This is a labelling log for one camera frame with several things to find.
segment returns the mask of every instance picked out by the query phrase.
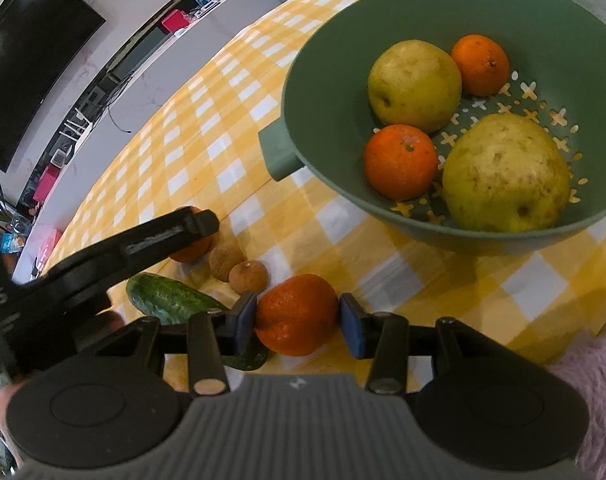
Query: ribbed gray surface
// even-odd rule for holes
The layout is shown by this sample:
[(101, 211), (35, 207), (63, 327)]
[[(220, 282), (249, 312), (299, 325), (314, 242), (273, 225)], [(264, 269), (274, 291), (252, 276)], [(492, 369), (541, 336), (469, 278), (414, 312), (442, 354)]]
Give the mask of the ribbed gray surface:
[(524, 474), (462, 463), (423, 435), (401, 399), (365, 392), (350, 375), (247, 375), (234, 393), (193, 401), (174, 434), (145, 456), (93, 471), (32, 462), (16, 478), (584, 480), (571, 462)]

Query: television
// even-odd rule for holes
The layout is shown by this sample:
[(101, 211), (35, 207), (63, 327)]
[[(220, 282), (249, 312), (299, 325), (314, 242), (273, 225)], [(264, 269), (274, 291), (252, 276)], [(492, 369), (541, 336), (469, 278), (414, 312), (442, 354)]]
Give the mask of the television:
[(1, 171), (7, 171), (20, 140), (56, 80), (104, 22), (83, 0), (3, 1), (0, 6)]

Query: green vegetable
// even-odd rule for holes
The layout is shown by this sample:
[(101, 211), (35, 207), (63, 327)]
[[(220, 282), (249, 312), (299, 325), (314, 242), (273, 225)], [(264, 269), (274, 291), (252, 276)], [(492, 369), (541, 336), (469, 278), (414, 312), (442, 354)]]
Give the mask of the green vegetable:
[[(161, 324), (186, 323), (195, 312), (210, 308), (228, 310), (220, 301), (181, 282), (141, 272), (128, 280), (125, 288), (129, 301), (146, 316), (156, 316)], [(224, 365), (237, 370), (257, 370), (267, 361), (268, 349), (252, 334), (245, 353), (222, 356)]]

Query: orange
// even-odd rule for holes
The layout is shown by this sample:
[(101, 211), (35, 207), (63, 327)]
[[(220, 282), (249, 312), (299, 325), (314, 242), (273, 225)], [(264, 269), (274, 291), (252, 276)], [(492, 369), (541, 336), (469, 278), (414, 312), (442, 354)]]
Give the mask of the orange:
[(365, 146), (363, 162), (369, 184), (397, 202), (425, 193), (439, 165), (430, 137), (406, 124), (375, 133)]
[(452, 59), (458, 65), (463, 90), (478, 96), (490, 96), (507, 83), (510, 62), (506, 53), (485, 36), (471, 34), (452, 47)]
[(338, 325), (338, 315), (332, 285), (314, 274), (300, 274), (259, 300), (256, 335), (270, 350), (301, 357), (327, 342)]
[[(197, 207), (193, 207), (192, 212), (196, 214), (201, 212), (201, 210)], [(196, 240), (192, 245), (181, 249), (174, 254), (170, 254), (170, 258), (181, 264), (189, 264), (194, 262), (203, 256), (203, 254), (208, 252), (210, 246), (212, 245), (213, 237), (214, 235), (209, 235), (205, 238), (201, 238), (200, 240)]]

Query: pear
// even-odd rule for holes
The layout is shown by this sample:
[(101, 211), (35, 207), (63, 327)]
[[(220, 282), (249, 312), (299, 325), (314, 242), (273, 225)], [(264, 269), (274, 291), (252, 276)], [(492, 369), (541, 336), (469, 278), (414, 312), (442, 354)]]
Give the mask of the pear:
[(447, 52), (420, 40), (387, 49), (369, 71), (368, 98), (383, 124), (438, 130), (461, 101), (461, 72)]
[(482, 118), (443, 167), (443, 198), (459, 227), (517, 233), (552, 227), (570, 197), (570, 170), (552, 138), (513, 114)]

